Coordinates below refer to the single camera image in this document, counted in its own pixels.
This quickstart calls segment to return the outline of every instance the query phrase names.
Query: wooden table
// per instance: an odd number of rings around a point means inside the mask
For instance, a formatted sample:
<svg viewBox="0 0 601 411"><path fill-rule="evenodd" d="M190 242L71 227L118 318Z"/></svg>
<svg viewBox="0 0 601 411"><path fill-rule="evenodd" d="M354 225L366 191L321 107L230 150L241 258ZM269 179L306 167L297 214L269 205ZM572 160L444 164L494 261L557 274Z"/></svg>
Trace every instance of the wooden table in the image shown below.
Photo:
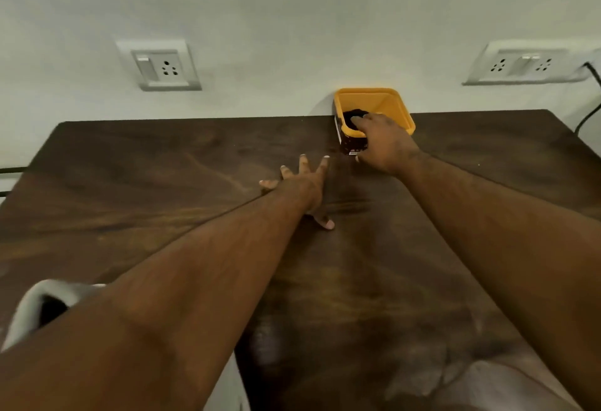
<svg viewBox="0 0 601 411"><path fill-rule="evenodd" d="M414 118L425 151L601 219L601 162L550 112ZM302 152L333 156L336 229L301 222L239 342L254 409L443 406L504 365L565 395L403 185L338 153L331 117L60 124L0 207L0 327L36 281L108 282Z"/></svg>

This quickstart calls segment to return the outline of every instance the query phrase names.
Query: dark powder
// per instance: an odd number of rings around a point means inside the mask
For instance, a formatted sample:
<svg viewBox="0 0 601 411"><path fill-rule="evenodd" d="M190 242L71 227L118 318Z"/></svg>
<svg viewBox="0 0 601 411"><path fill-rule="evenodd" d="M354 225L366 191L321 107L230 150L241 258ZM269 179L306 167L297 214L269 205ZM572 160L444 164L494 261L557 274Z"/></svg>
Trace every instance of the dark powder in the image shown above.
<svg viewBox="0 0 601 411"><path fill-rule="evenodd" d="M363 117L364 115L367 115L368 113L369 112L366 112L361 109L353 109L348 112L342 112L342 116L344 117L344 122L346 123L346 126L351 128L352 130L359 131L357 126L355 126L355 124L350 119L353 118L354 116Z"/></svg>

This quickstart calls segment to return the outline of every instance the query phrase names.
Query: hand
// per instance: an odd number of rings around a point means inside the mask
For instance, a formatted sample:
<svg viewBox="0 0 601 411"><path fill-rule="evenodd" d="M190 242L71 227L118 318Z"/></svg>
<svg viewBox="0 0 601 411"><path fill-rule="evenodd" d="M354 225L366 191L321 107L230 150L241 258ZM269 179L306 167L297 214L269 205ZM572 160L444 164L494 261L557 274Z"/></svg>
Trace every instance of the hand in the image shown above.
<svg viewBox="0 0 601 411"><path fill-rule="evenodd" d="M350 120L367 136L367 150L356 156L358 162L396 175L410 159L423 154L409 133L386 115L368 113Z"/></svg>
<svg viewBox="0 0 601 411"><path fill-rule="evenodd" d="M261 180L259 185L265 190L271 191L282 183L298 182L307 184L310 189L310 203L306 214L312 216L320 226L323 226L326 229L334 229L334 221L329 218L321 204L323 198L323 183L326 179L329 159L329 156L324 156L321 159L321 163L317 170L311 172L309 160L305 155L300 155L298 175L295 175L288 167L281 166L280 172L282 173L283 182L278 180Z"/></svg>

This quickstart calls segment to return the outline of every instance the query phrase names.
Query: white wall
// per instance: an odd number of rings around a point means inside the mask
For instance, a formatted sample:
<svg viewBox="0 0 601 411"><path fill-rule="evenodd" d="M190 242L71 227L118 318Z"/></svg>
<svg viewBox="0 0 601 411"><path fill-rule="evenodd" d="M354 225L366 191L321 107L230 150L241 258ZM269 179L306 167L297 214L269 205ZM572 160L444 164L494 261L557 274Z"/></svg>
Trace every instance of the white wall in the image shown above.
<svg viewBox="0 0 601 411"><path fill-rule="evenodd" d="M601 36L599 0L0 0L0 166L64 120L316 115L343 86L390 86L410 111L549 108L575 85L463 87L492 39ZM115 38L183 37L204 91L146 93ZM582 135L601 151L601 114Z"/></svg>

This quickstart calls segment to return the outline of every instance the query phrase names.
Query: power cord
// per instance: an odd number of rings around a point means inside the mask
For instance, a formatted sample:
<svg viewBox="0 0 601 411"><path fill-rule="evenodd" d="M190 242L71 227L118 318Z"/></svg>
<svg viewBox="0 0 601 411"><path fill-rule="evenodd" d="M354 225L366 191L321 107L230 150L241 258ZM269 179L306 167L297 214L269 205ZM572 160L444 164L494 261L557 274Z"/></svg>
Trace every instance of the power cord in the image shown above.
<svg viewBox="0 0 601 411"><path fill-rule="evenodd" d="M601 77L599 77L599 73L594 68L594 66L588 62L584 63L584 66L587 67L587 69L591 72L591 74L597 81L599 87L601 87ZM584 117L582 119L582 121L578 124L578 126L576 126L576 129L574 130L576 135L578 135L578 133L580 132L580 128L582 128L582 125L584 125L589 118L591 118L593 115L595 115L595 113L597 113L599 111L599 109L601 109L601 104L599 104L597 107L595 107L592 111L590 111L588 113L588 115L586 117Z"/></svg>

